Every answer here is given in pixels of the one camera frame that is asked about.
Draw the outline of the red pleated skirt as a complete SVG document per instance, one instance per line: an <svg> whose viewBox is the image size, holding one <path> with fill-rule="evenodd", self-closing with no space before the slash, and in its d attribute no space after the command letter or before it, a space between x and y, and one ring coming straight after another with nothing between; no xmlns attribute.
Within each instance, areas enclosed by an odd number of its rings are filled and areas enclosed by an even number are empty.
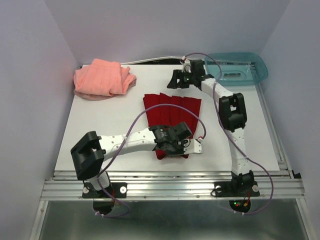
<svg viewBox="0 0 320 240"><path fill-rule="evenodd" d="M199 116L202 100L193 97L168 96L164 93L145 94L143 97L144 108L148 109L159 104L173 104L181 106L193 114ZM146 113L148 126L168 125L176 126L180 122L185 122L194 134L197 129L198 119L183 109L173 106L161 106L153 108Z"/></svg>

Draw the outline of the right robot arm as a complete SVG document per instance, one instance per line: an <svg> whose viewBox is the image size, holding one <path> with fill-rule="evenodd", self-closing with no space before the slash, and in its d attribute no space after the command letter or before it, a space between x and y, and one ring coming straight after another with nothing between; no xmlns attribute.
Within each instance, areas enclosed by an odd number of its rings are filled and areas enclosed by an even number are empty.
<svg viewBox="0 0 320 240"><path fill-rule="evenodd" d="M213 99L219 124L228 138L231 156L231 180L214 183L211 194L215 197L237 197L252 190L256 184L252 167L246 155L245 126L247 111L242 93L233 93L206 73L203 61L180 60L181 70L174 70L168 89L186 89L195 86Z"/></svg>

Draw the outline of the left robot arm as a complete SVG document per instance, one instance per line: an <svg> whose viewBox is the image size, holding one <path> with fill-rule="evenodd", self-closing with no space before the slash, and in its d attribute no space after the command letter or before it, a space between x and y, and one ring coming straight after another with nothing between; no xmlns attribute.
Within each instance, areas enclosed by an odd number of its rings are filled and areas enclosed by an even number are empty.
<svg viewBox="0 0 320 240"><path fill-rule="evenodd" d="M188 155L193 144L192 132L185 122L176 126L154 125L129 135L97 135L87 132L70 150L77 179L88 181L95 193L106 197L111 193L103 162L134 152L163 151L166 156Z"/></svg>

